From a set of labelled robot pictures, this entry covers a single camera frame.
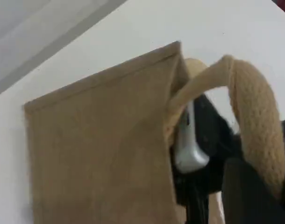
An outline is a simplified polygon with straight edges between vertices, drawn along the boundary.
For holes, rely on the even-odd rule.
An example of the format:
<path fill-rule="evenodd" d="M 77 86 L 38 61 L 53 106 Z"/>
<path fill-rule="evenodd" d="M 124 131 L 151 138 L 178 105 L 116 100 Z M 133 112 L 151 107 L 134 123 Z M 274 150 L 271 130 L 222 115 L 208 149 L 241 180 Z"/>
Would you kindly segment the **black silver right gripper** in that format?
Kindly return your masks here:
<path fill-rule="evenodd" d="M 226 160 L 240 156 L 239 137 L 202 94 L 188 104 L 176 129 L 172 148 L 176 193 L 220 191 Z"/>

